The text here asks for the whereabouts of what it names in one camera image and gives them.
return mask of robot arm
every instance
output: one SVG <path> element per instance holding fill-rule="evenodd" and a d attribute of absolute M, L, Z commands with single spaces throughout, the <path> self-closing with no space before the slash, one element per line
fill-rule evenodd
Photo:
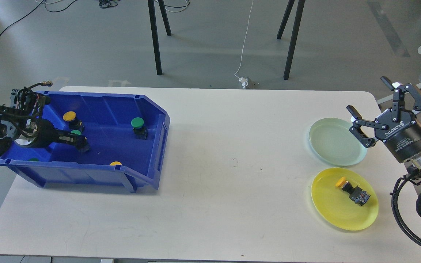
<path fill-rule="evenodd" d="M 373 147 L 376 141 L 382 141 L 399 163 L 410 162 L 407 168 L 408 175 L 399 178 L 391 193 L 391 207 L 394 218 L 402 231 L 412 241 L 421 246 L 421 239 L 416 236 L 404 223 L 399 213 L 398 197 L 401 189 L 407 182 L 421 184 L 421 124 L 414 112 L 405 109 L 404 95 L 408 92 L 414 98 L 413 109 L 421 111 L 421 96 L 412 84 L 402 85 L 381 77 L 384 84 L 393 91 L 392 107 L 383 111 L 374 121 L 364 120 L 358 111 L 351 105 L 346 108 L 352 115 L 350 132 L 366 147 Z M 369 138 L 361 127 L 371 127 L 375 137 Z M 421 217 L 421 193 L 416 201 L 416 211 Z"/>
<path fill-rule="evenodd" d="M 36 83 L 11 93 L 11 106 L 0 106 L 0 156 L 12 142 L 24 148 L 45 148 L 52 142 L 73 145 L 80 152 L 89 150 L 87 138 L 65 130 L 57 129 L 42 118 L 43 107 L 50 103 L 50 97 L 33 92 L 38 85 L 51 86 L 51 81 Z"/>

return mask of blue plastic bin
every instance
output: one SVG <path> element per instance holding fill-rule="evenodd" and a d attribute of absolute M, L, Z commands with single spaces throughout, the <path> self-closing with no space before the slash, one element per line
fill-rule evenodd
<path fill-rule="evenodd" d="M 43 118 L 58 129 L 69 130 L 63 120 L 67 111 L 76 112 L 84 123 L 82 133 L 90 150 L 79 153 L 71 145 L 51 143 L 46 148 L 20 148 L 13 144 L 0 158 L 25 180 L 38 187 L 46 183 L 86 183 L 124 186 L 131 193 L 137 187 L 159 188 L 170 118 L 165 110 L 144 95 L 79 92 L 40 92 L 51 98 Z M 148 136 L 140 140 L 131 120 L 144 119 Z M 122 165 L 110 166 L 113 161 Z"/>

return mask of yellow plate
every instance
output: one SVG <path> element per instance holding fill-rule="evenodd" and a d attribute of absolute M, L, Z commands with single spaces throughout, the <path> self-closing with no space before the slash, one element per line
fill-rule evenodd
<path fill-rule="evenodd" d="M 370 194 L 363 206 L 354 203 L 348 193 L 335 186 L 343 176 L 353 187 L 359 186 Z M 311 184 L 311 198 L 321 216 L 338 228 L 362 230 L 371 226 L 378 216 L 378 197 L 371 185 L 345 168 L 329 168 L 316 175 Z"/>

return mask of plate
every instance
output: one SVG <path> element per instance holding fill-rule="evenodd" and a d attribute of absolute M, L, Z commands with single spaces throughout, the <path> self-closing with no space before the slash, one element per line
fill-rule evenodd
<path fill-rule="evenodd" d="M 361 162 L 366 148 L 350 133 L 352 123 L 325 118 L 315 122 L 309 133 L 310 145 L 324 161 L 336 166 L 349 166 Z"/>
<path fill-rule="evenodd" d="M 348 193 L 335 186 L 343 176 L 353 187 L 359 186 L 370 194 L 363 206 L 354 203 Z M 321 216 L 338 228 L 362 230 L 378 216 L 378 197 L 371 185 L 360 175 L 345 168 L 329 168 L 316 175 L 311 184 L 311 198 Z"/>

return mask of chair leg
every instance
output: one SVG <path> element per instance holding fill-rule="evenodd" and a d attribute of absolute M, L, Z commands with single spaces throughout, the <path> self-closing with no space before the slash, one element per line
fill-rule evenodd
<path fill-rule="evenodd" d="M 298 31 L 300 28 L 301 15 L 303 13 L 305 0 L 299 0 L 297 5 L 297 13 L 295 13 L 295 23 L 293 25 L 292 37 L 290 39 L 289 54 L 287 55 L 287 63 L 285 64 L 284 80 L 289 79 L 290 68 L 292 66 L 293 53 L 295 52 L 295 45 L 297 44 Z"/>
<path fill-rule="evenodd" d="M 153 51 L 155 55 L 155 67 L 157 69 L 157 75 L 162 75 L 162 63 L 160 62 L 159 36 L 157 35 L 157 20 L 155 19 L 154 0 L 147 0 L 147 3 L 149 5 L 149 16 L 151 20 Z"/>
<path fill-rule="evenodd" d="M 165 24 L 165 31 L 167 31 L 167 35 L 172 35 L 172 31 L 170 30 L 170 23 L 168 23 L 167 11 L 165 10 L 165 4 L 163 3 L 163 0 L 158 1 L 160 12 L 162 12 L 163 23 Z"/>
<path fill-rule="evenodd" d="M 287 4 L 284 17 L 282 18 L 282 23 L 280 23 L 279 33 L 277 33 L 277 39 L 282 38 L 282 34 L 284 33 L 284 30 L 285 30 L 285 25 L 287 25 L 287 21 L 289 20 L 289 15 L 290 15 L 290 12 L 292 12 L 292 7 L 294 3 L 295 3 L 295 0 L 289 0 Z"/>

